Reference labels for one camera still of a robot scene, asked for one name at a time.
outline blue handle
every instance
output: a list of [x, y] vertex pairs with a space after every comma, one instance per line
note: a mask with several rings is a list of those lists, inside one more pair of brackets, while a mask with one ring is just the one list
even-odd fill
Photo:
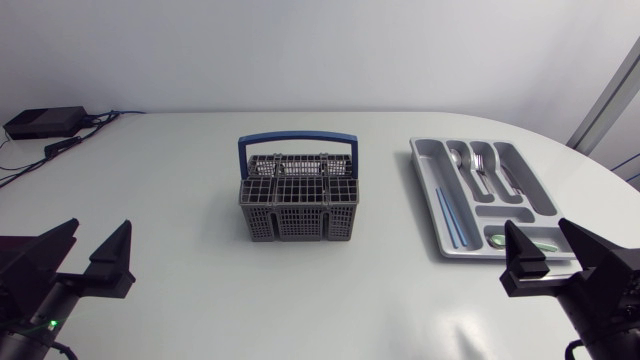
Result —
[[249, 177], [249, 169], [247, 169], [247, 145], [280, 140], [322, 140], [350, 144], [352, 165], [351, 176], [354, 179], [358, 178], [358, 138], [356, 136], [329, 131], [274, 131], [247, 135], [238, 139], [240, 175], [243, 179]]

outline cutlery tray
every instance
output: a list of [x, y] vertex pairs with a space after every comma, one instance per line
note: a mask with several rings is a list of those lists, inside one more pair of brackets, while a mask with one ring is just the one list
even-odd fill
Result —
[[[489, 245], [489, 238], [504, 235], [504, 223], [511, 220], [532, 241], [558, 248], [556, 252], [543, 251], [548, 260], [575, 259], [558, 228], [562, 214], [513, 144], [430, 138], [412, 138], [410, 143], [413, 164], [444, 256], [504, 259], [505, 250]], [[460, 154], [459, 168], [451, 157], [451, 150]], [[474, 154], [482, 157], [484, 175], [475, 171]], [[437, 188], [448, 199], [467, 246], [454, 247]]]

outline cutlery basket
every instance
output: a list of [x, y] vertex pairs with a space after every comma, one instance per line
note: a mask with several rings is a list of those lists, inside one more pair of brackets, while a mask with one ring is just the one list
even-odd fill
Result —
[[[323, 140], [351, 155], [253, 155], [247, 145]], [[253, 241], [349, 240], [358, 205], [358, 139], [325, 131], [278, 131], [238, 139], [239, 203]]]

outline white table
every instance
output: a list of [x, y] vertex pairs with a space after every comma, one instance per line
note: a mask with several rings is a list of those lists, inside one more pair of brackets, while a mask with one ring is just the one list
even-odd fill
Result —
[[[237, 203], [238, 137], [298, 129], [359, 138], [360, 204], [349, 242], [249, 241]], [[126, 116], [0, 189], [0, 232], [37, 235], [76, 217], [78, 242], [60, 271], [82, 272], [98, 244], [132, 221], [137, 282], [129, 295], [81, 299], [57, 339], [81, 359], [562, 358], [578, 336], [555, 299], [508, 298], [502, 262], [440, 255], [410, 163], [412, 136], [511, 141], [567, 218], [640, 247], [640, 195], [618, 177], [529, 131], [443, 113]], [[0, 164], [38, 160], [54, 141], [7, 144]], [[249, 150], [348, 146], [291, 141]]]

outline power adapter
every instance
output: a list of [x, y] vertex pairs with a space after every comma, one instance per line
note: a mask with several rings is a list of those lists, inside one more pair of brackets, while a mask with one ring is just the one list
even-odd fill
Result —
[[87, 112], [82, 106], [24, 110], [4, 124], [12, 139], [71, 137], [82, 128]]

